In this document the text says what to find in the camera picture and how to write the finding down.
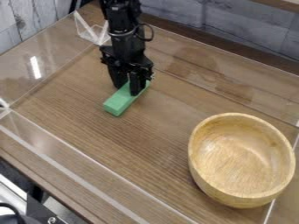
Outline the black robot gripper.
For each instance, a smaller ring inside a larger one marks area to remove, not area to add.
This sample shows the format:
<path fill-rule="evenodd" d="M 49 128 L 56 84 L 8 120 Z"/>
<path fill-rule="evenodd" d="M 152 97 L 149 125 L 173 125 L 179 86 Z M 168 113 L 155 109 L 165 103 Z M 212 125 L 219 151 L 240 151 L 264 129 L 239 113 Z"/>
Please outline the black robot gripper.
<path fill-rule="evenodd" d="M 145 81 L 153 76 L 153 62 L 145 56 L 145 43 L 152 38 L 144 35 L 112 35 L 111 44 L 103 45 L 101 63 L 107 65 L 115 88 L 121 88 L 128 81 L 132 96 L 145 88 Z"/>

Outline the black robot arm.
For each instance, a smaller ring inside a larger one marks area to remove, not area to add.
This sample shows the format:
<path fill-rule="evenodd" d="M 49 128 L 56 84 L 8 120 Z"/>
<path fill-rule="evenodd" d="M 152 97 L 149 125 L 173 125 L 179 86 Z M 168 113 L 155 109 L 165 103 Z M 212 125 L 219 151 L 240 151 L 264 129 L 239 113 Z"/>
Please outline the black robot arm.
<path fill-rule="evenodd" d="M 108 22 L 111 45 L 103 45 L 101 63 L 107 65 L 116 88 L 129 85 L 129 94 L 136 96 L 145 89 L 145 82 L 153 76 L 153 62 L 145 56 L 145 43 L 155 35 L 145 36 L 149 24 L 140 21 L 140 0 L 99 0 L 104 19 Z"/>

